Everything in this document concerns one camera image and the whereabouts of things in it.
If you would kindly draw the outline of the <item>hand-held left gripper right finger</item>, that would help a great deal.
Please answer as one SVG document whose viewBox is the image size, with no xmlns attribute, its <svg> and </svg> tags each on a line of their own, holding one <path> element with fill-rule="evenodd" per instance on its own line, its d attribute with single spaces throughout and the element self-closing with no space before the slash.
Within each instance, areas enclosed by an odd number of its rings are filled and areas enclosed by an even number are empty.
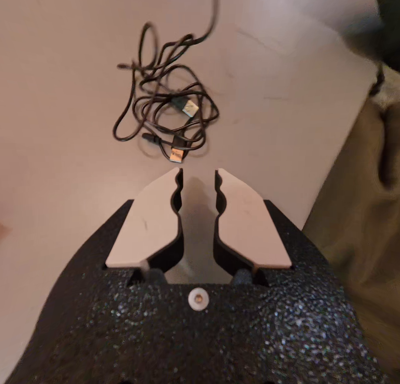
<svg viewBox="0 0 400 384">
<path fill-rule="evenodd" d="M 213 256 L 230 275 L 245 269 L 292 268 L 292 261 L 263 198 L 223 168 L 215 171 Z"/>
</svg>

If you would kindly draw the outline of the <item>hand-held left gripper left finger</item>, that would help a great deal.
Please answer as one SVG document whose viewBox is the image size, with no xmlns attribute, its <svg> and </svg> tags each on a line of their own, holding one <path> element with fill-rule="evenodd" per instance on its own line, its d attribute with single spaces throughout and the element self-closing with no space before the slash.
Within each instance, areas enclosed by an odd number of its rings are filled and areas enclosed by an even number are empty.
<svg viewBox="0 0 400 384">
<path fill-rule="evenodd" d="M 167 272 L 184 254 L 179 210 L 183 169 L 175 167 L 134 199 L 106 259 L 108 268 L 150 268 Z"/>
</svg>

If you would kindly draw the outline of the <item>person's olive trousers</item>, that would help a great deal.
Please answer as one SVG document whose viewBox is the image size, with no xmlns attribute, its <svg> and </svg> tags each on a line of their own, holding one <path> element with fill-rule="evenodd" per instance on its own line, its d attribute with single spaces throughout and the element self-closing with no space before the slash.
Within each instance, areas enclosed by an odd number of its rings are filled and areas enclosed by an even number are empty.
<svg viewBox="0 0 400 384">
<path fill-rule="evenodd" d="M 307 218 L 303 232 L 351 299 L 368 347 L 399 383 L 399 72 L 382 67 Z"/>
</svg>

